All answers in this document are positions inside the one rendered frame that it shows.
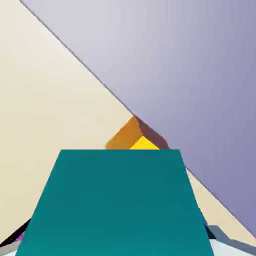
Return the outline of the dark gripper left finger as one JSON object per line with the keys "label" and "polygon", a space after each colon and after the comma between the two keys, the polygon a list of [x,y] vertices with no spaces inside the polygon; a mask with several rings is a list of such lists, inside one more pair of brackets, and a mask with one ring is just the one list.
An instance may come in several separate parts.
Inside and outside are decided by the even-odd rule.
{"label": "dark gripper left finger", "polygon": [[0,243],[0,256],[5,256],[9,253],[15,252],[24,236],[26,228],[28,227],[30,219],[20,226],[14,233]]}

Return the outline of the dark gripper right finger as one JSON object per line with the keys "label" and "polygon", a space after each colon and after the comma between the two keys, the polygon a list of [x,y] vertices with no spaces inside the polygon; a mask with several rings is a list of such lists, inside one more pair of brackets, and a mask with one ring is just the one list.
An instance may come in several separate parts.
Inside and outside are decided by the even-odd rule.
{"label": "dark gripper right finger", "polygon": [[256,247],[230,239],[218,226],[205,224],[214,256],[256,256]]}

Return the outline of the small teal cube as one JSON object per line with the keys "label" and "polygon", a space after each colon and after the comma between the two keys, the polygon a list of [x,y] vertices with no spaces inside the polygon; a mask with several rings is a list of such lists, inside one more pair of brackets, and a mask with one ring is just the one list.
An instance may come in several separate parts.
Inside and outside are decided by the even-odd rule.
{"label": "small teal cube", "polygon": [[177,149],[61,150],[15,256],[214,256]]}

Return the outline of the small orange cube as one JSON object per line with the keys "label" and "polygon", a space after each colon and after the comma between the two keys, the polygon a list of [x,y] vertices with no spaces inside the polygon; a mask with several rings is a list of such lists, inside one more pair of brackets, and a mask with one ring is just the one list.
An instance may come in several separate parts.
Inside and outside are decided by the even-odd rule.
{"label": "small orange cube", "polygon": [[170,147],[161,135],[134,115],[105,145],[105,148],[168,150]]}

